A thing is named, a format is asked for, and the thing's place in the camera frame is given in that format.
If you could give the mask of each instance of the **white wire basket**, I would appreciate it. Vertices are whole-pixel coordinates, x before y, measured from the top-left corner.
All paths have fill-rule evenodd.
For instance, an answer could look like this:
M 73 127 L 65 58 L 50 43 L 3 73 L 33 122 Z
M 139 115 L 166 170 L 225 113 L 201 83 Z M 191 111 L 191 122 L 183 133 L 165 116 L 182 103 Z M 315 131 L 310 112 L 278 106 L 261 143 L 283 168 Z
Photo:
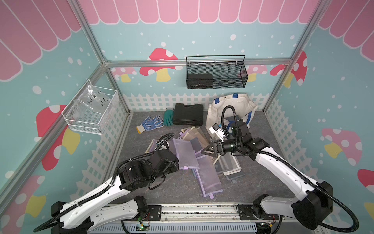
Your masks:
M 61 114 L 72 131 L 101 135 L 103 134 L 104 128 L 108 124 L 113 113 L 116 111 L 116 108 L 119 106 L 118 92 L 114 89 L 96 86 L 96 88 L 102 90 L 102 92 L 110 98 L 107 108 L 103 114 L 95 112 L 91 108 L 85 108 L 82 112 L 82 110 L 77 106 L 77 104 L 74 103 L 73 100 L 80 99 L 84 93 L 84 90 L 89 84 L 91 84 L 91 81 L 87 80 L 87 82 L 82 86 L 77 95 L 69 102 Z M 79 115 L 79 121 L 74 119 L 74 116 L 76 115 Z

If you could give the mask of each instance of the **mushroom illustration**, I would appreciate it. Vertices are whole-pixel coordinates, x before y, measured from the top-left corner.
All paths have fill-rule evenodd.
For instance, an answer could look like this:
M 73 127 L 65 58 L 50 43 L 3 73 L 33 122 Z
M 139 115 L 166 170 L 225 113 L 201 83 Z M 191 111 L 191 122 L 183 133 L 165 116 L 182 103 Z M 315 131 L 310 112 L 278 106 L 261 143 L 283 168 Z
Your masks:
M 248 80 L 247 82 L 252 82 L 256 80 L 256 74 L 266 74 L 267 67 L 266 65 L 249 65 L 246 66 L 247 73 L 248 73 Z
M 349 164 L 356 165 L 362 155 L 362 144 L 357 133 L 352 131 L 324 128 L 322 129 L 321 140 L 329 140 L 330 144 L 325 145 L 325 150 L 332 158 L 337 158 L 338 154 L 344 152 Z
M 121 81 L 123 83 L 128 83 L 131 81 L 128 74 L 137 74 L 133 67 L 114 67 L 111 69 L 111 72 L 116 80 L 119 80 L 119 78 L 121 77 Z
M 374 203 L 365 202 L 364 206 L 372 219 L 374 219 Z
M 64 108 L 65 105 L 54 105 L 44 108 L 38 113 L 36 116 L 38 137 L 35 137 L 35 141 L 40 140 L 45 135 Z M 80 134 L 74 133 L 66 126 L 42 159 L 44 170 L 49 171 L 55 168 L 60 158 L 61 146 L 64 146 L 71 155 L 76 150 L 79 142 Z
M 374 171 L 360 169 L 357 172 L 357 177 L 365 188 L 374 193 Z
M 36 218 L 46 203 L 46 196 L 34 196 L 33 194 L 45 180 L 44 176 L 31 176 L 22 187 L 21 191 L 10 204 L 1 217 L 3 234 L 17 234 L 21 231 L 25 213 Z
M 283 72 L 284 68 L 285 68 L 285 65 L 280 64 L 270 71 L 270 75 L 272 76 L 280 75 Z M 306 53 L 303 51 L 299 59 L 297 60 L 296 64 L 292 68 L 291 72 L 287 75 L 287 78 L 284 81 L 283 85 L 287 88 L 290 88 L 291 81 L 295 77 L 297 84 L 301 86 L 304 83 L 307 69 L 308 69 L 308 60 L 307 60 Z
M 163 48 L 156 48 L 147 60 L 177 60 L 178 58 L 170 51 Z M 182 67 L 142 67 L 140 74 L 148 76 L 157 73 L 156 81 L 166 82 L 170 80 L 168 69 L 181 70 Z

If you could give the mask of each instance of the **black tool case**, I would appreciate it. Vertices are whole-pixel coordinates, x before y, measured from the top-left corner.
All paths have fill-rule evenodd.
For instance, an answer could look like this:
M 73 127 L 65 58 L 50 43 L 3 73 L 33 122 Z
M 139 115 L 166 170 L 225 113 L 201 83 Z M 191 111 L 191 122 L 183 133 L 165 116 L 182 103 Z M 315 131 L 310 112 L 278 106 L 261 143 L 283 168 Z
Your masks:
M 183 103 L 177 103 L 174 108 L 173 124 L 202 126 L 203 111 L 204 106 L 201 104 L 189 106 Z

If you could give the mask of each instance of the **green rubber glove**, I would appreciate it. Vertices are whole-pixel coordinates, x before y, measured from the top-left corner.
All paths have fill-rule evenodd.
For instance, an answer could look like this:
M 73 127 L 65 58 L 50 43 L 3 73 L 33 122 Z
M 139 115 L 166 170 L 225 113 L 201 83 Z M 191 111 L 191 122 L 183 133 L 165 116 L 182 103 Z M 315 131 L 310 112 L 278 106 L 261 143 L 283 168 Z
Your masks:
M 165 126 L 171 126 L 173 125 L 173 108 L 169 108 L 164 113 L 164 125 Z

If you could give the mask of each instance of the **black wire basket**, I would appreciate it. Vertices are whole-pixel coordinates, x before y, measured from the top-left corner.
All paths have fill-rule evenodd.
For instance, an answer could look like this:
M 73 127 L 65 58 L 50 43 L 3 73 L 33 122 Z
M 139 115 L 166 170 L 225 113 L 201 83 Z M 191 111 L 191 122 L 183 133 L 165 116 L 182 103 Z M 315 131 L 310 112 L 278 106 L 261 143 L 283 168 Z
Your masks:
M 248 80 L 244 59 L 245 55 L 187 56 L 187 89 L 244 88 Z

